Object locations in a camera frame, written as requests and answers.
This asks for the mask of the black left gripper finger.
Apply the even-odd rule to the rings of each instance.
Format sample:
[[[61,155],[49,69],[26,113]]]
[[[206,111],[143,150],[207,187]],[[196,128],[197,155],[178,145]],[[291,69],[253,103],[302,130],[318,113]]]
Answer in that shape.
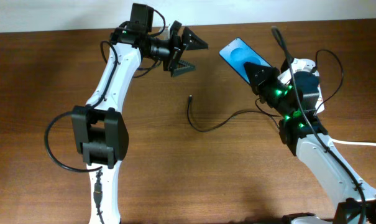
[[[196,70],[196,66],[185,60],[179,60],[174,68],[171,69],[171,77],[177,77],[182,74]]]
[[[189,27],[183,29],[181,40],[185,50],[208,49],[208,44],[200,39]]]

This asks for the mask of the blue Galaxy smartphone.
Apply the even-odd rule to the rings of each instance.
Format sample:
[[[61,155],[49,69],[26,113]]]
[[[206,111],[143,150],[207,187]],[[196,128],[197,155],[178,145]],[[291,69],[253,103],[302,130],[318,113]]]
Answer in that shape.
[[[246,62],[271,67],[261,55],[247,45],[240,37],[235,38],[221,49],[219,55],[246,83],[249,83],[244,68]]]

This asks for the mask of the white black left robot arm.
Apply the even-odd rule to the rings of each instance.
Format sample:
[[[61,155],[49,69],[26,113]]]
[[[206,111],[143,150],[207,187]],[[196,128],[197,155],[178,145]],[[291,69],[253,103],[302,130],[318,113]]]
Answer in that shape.
[[[95,92],[84,106],[75,106],[71,120],[78,153],[89,172],[90,223],[120,223],[118,178],[129,145],[122,109],[129,85],[143,58],[163,62],[173,77],[195,69],[181,59],[186,50],[208,44],[175,21],[167,39],[150,35],[147,25],[128,22],[111,34],[110,54]]]

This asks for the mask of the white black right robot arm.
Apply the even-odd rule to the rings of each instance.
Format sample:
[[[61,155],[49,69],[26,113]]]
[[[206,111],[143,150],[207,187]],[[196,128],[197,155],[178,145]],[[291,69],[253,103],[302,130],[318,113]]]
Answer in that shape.
[[[246,62],[244,70],[253,92],[282,115],[282,143],[310,169],[335,206],[333,223],[376,223],[376,189],[341,156],[314,115],[319,78],[299,71],[284,84],[277,68]]]

